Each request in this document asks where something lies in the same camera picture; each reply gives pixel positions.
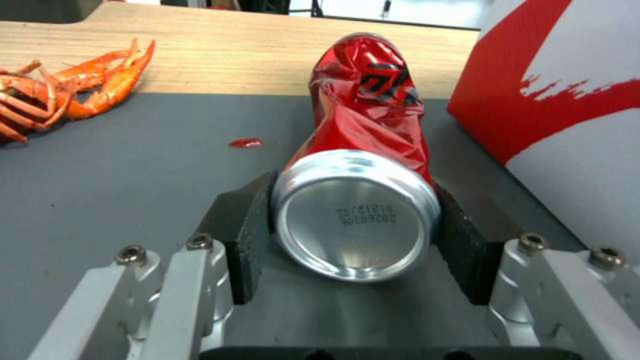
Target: silver can base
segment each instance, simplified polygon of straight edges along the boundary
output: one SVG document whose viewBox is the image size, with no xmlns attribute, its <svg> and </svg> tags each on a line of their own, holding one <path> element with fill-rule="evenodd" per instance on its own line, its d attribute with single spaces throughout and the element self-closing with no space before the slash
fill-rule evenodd
<svg viewBox="0 0 640 360">
<path fill-rule="evenodd" d="M 276 238 L 303 266 L 344 281 L 395 277 L 426 252 L 440 216 L 432 187 L 358 150 L 318 152 L 285 170 L 271 196 Z"/>
</svg>

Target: red liquid drop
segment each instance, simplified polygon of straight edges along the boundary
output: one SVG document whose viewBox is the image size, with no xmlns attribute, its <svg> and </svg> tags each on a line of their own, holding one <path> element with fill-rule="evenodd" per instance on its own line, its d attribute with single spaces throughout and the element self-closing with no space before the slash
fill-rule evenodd
<svg viewBox="0 0 640 360">
<path fill-rule="evenodd" d="M 260 138 L 240 138 L 229 143 L 231 147 L 249 148 L 262 146 L 262 140 Z"/>
</svg>

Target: red stain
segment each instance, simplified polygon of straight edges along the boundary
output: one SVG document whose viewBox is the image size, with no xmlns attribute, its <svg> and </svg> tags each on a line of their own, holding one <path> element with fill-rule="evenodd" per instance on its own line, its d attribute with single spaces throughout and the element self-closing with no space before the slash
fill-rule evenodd
<svg viewBox="0 0 640 360">
<path fill-rule="evenodd" d="M 570 3 L 520 5 L 478 41 L 453 93 L 449 113 L 502 164 L 567 127 L 640 107 L 640 80 L 635 79 L 578 98 L 575 89 L 582 83 L 541 101 L 535 98 L 555 84 L 522 95 L 535 80 L 522 80 L 529 64 Z"/>
<path fill-rule="evenodd" d="M 262 140 L 260 138 L 240 138 L 230 142 L 229 146 L 243 149 L 249 147 L 260 147 L 262 146 Z"/>
</svg>

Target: bolt head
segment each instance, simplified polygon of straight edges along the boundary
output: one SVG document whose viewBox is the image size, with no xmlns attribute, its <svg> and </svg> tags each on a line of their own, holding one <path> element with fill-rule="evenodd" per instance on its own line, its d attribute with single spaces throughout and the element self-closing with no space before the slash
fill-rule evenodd
<svg viewBox="0 0 640 360">
<path fill-rule="evenodd" d="M 118 252 L 115 260 L 120 265 L 144 265 L 147 262 L 147 251 L 140 245 L 129 245 Z"/>
<path fill-rule="evenodd" d="M 589 263 L 603 270 L 615 270 L 625 265 L 625 255 L 613 247 L 598 247 L 591 249 Z"/>
<path fill-rule="evenodd" d="M 213 247 L 213 239 L 211 235 L 205 233 L 194 234 L 187 241 L 187 250 L 211 249 Z"/>
<path fill-rule="evenodd" d="M 549 242 L 547 242 L 542 235 L 524 233 L 518 238 L 518 248 L 529 255 L 533 255 L 537 252 L 548 249 Z"/>
</svg>

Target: metal mount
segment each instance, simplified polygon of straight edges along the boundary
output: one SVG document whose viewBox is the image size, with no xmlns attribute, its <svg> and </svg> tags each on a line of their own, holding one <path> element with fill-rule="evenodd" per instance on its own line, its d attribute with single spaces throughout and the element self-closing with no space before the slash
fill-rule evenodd
<svg viewBox="0 0 640 360">
<path fill-rule="evenodd" d="M 222 346 L 233 308 L 225 247 L 197 234 L 160 257 L 139 245 L 87 271 L 29 359 L 196 359 Z"/>
<path fill-rule="evenodd" d="M 626 265 L 620 250 L 550 250 L 540 235 L 523 234 L 504 245 L 487 322 L 503 345 L 636 359 L 639 300 L 640 266 Z"/>
</svg>

